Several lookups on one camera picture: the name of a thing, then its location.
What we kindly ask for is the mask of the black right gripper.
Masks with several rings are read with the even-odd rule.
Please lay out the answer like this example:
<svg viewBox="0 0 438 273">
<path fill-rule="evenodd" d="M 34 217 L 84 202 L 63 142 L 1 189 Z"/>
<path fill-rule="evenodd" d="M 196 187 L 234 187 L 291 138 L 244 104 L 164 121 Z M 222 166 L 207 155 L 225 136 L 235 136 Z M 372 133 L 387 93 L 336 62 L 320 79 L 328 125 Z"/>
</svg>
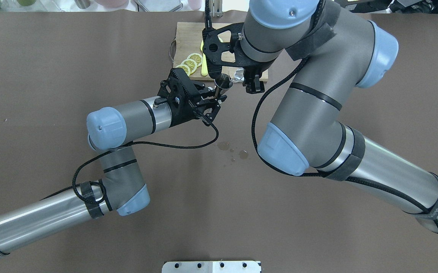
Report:
<svg viewBox="0 0 438 273">
<path fill-rule="evenodd" d="M 232 35 L 232 53 L 235 56 L 235 67 L 243 67 L 247 75 L 244 76 L 244 87 L 248 94 L 265 92 L 261 75 L 269 68 L 269 62 L 259 61 L 263 52 L 255 48 L 244 34 Z M 222 65 L 208 63 L 208 75 L 213 80 L 219 79 L 222 74 Z"/>
</svg>

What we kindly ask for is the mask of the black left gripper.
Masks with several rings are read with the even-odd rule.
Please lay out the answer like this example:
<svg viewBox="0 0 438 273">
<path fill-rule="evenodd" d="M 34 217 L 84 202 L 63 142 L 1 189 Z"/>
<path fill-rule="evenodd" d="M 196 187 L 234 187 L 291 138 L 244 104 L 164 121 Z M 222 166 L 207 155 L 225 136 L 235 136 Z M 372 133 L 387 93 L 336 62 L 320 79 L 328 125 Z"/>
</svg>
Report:
<svg viewBox="0 0 438 273">
<path fill-rule="evenodd" d="M 178 126 L 182 123 L 200 119 L 203 123 L 213 123 L 217 114 L 221 110 L 221 104 L 205 103 L 198 106 L 198 114 L 194 107 L 201 100 L 216 99 L 214 88 L 206 86 L 195 86 L 196 90 L 189 95 L 182 91 L 172 91 L 168 95 L 168 105 L 171 112 L 171 126 Z"/>
</svg>

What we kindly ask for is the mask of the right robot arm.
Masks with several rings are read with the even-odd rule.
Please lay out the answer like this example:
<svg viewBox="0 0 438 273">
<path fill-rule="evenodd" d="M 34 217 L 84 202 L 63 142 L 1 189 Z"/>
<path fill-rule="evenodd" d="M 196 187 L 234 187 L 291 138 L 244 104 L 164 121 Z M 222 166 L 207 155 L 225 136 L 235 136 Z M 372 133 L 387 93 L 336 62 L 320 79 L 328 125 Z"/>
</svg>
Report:
<svg viewBox="0 0 438 273">
<path fill-rule="evenodd" d="M 202 32 L 209 76 L 242 67 L 243 85 L 262 93 L 251 135 L 270 168 L 346 181 L 438 234 L 438 175 L 338 121 L 354 88 L 379 82 L 397 57 L 394 36 L 333 0 L 251 0 L 242 23 Z"/>
</svg>

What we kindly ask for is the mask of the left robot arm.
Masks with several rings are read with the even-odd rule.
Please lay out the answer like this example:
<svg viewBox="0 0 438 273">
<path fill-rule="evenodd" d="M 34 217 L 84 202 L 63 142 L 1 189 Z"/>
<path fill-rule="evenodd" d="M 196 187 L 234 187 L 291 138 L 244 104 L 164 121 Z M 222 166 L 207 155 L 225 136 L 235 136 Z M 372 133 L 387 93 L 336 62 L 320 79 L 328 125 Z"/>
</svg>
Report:
<svg viewBox="0 0 438 273">
<path fill-rule="evenodd" d="M 0 216 L 0 259 L 10 252 L 72 226 L 116 211 L 127 216 L 150 203 L 134 154 L 139 139 L 178 124 L 201 119 L 207 126 L 226 100 L 212 88 L 161 88 L 158 95 L 87 116 L 88 143 L 99 155 L 103 178 L 76 183 Z"/>
</svg>

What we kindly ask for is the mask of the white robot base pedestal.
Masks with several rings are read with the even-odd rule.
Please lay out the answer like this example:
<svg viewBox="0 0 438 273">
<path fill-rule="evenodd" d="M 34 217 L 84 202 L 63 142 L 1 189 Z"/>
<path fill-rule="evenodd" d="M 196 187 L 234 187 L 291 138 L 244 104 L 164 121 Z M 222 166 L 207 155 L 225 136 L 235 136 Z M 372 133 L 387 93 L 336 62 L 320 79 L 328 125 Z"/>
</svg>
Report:
<svg viewBox="0 0 438 273">
<path fill-rule="evenodd" d="M 162 266 L 162 273 L 262 273 L 260 261 L 169 261 Z"/>
</svg>

